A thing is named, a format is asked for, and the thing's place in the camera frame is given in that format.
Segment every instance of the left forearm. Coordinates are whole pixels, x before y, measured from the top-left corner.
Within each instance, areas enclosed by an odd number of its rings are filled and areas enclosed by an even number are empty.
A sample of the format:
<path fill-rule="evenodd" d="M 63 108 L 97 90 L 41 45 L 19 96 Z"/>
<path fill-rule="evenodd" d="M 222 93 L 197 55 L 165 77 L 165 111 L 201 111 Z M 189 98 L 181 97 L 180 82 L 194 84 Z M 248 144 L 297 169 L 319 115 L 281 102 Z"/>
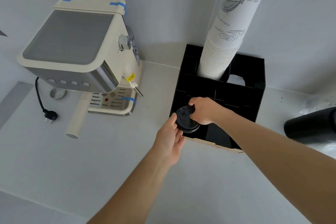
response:
<path fill-rule="evenodd" d="M 150 150 L 88 224 L 144 223 L 169 167 L 165 158 Z"/>

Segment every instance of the espresso machine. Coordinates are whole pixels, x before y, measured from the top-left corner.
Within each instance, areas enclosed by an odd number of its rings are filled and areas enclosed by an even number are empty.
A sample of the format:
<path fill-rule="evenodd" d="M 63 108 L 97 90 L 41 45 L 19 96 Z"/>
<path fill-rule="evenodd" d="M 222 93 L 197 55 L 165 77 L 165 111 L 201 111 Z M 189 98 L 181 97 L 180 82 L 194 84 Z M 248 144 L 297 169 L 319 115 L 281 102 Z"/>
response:
<path fill-rule="evenodd" d="M 125 0 L 58 0 L 17 57 L 54 88 L 82 91 L 65 133 L 71 138 L 79 138 L 87 112 L 129 116 L 143 97 L 125 8 Z"/>

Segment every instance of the wooden edge of box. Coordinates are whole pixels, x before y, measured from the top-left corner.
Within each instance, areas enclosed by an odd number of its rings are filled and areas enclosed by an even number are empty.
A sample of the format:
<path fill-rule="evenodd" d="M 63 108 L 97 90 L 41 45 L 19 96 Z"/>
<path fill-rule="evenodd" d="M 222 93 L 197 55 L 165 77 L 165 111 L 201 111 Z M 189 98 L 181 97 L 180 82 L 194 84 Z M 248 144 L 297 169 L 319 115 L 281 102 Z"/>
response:
<path fill-rule="evenodd" d="M 203 143 L 203 144 L 207 144 L 207 145 L 211 145 L 211 146 L 215 146 L 217 148 L 221 148 L 221 149 L 225 149 L 225 150 L 229 150 L 229 151 L 233 151 L 236 153 L 242 153 L 244 152 L 243 150 L 239 150 L 239 149 L 230 149 L 224 146 L 220 146 L 220 145 L 216 145 L 215 143 L 209 142 L 209 141 L 205 141 L 202 139 L 198 139 L 198 138 L 190 138 L 190 137 L 186 137 L 186 139 L 194 141 L 194 142 L 198 142 L 198 143 Z"/>

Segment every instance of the drip tray grate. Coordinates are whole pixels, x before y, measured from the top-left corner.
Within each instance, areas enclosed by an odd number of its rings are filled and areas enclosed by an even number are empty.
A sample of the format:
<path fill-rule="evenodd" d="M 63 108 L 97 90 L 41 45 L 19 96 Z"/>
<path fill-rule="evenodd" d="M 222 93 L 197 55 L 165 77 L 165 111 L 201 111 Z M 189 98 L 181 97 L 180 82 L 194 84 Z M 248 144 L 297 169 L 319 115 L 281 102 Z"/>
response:
<path fill-rule="evenodd" d="M 131 88 L 117 87 L 109 93 L 93 93 L 90 107 L 105 108 L 111 110 L 125 110 L 129 105 L 129 100 L 123 100 L 122 97 L 132 97 Z"/>

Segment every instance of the left hand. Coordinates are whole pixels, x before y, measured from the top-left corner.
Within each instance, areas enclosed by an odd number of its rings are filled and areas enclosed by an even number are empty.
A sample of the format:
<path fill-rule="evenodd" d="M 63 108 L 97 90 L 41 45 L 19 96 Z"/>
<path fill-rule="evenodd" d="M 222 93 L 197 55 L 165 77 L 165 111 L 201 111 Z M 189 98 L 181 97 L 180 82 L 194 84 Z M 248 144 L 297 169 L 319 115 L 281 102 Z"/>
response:
<path fill-rule="evenodd" d="M 178 162 L 182 146 L 186 141 L 186 138 L 182 136 L 183 131 L 179 130 L 175 124 L 176 117 L 173 113 L 159 129 L 152 147 L 152 150 L 166 158 L 171 166 Z"/>

